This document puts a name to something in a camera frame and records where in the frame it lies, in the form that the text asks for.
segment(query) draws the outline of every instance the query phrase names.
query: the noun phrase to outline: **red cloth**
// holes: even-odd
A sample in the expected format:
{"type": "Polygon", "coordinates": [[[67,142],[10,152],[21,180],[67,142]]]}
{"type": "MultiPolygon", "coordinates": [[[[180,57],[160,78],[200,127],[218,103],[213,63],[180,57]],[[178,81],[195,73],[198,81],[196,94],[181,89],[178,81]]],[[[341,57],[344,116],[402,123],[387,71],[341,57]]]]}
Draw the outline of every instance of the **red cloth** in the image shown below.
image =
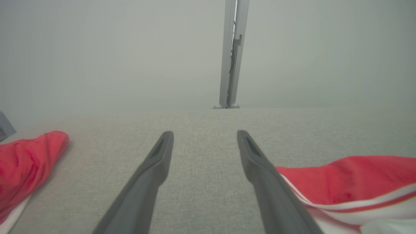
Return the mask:
{"type": "Polygon", "coordinates": [[[0,145],[0,224],[46,181],[68,142],[66,133],[53,131],[0,145]]]}
{"type": "Polygon", "coordinates": [[[321,167],[276,167],[313,204],[372,199],[416,183],[416,158],[350,156],[321,167]]]}

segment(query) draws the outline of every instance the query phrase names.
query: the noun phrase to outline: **metal frame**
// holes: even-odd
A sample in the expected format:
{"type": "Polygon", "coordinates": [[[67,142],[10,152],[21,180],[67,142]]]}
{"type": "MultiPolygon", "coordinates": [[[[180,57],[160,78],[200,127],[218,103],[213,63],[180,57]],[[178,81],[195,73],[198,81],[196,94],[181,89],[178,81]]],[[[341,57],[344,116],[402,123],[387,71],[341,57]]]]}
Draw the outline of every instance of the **metal frame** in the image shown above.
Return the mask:
{"type": "Polygon", "coordinates": [[[224,37],[223,37],[223,60],[221,65],[220,101],[214,109],[240,108],[235,103],[237,96],[238,77],[240,75],[241,58],[245,28],[247,25],[248,5],[250,0],[225,1],[224,37]]]}

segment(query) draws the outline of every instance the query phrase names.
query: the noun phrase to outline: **folded clothing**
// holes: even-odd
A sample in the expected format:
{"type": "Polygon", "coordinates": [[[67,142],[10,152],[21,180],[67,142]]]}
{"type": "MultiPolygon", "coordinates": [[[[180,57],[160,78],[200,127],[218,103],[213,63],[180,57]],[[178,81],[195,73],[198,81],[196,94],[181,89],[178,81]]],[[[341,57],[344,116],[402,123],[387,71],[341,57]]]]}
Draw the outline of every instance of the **folded clothing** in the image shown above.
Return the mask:
{"type": "Polygon", "coordinates": [[[49,177],[69,136],[60,131],[0,145],[0,224],[49,177]]]}
{"type": "Polygon", "coordinates": [[[276,169],[304,204],[342,222],[416,218],[416,158],[350,156],[321,167],[276,169]]]}

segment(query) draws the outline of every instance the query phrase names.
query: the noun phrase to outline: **gray fabric surface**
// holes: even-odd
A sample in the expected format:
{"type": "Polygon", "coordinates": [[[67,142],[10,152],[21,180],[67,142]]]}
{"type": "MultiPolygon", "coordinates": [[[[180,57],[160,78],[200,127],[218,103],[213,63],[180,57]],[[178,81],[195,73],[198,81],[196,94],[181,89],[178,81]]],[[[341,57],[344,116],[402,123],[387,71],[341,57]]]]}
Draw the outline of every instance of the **gray fabric surface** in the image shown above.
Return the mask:
{"type": "Polygon", "coordinates": [[[160,134],[175,134],[151,233],[264,232],[236,132],[278,166],[320,166],[349,155],[414,157],[416,112],[342,108],[237,109],[82,116],[49,121],[2,144],[52,130],[71,140],[11,231],[91,233],[160,134]]]}

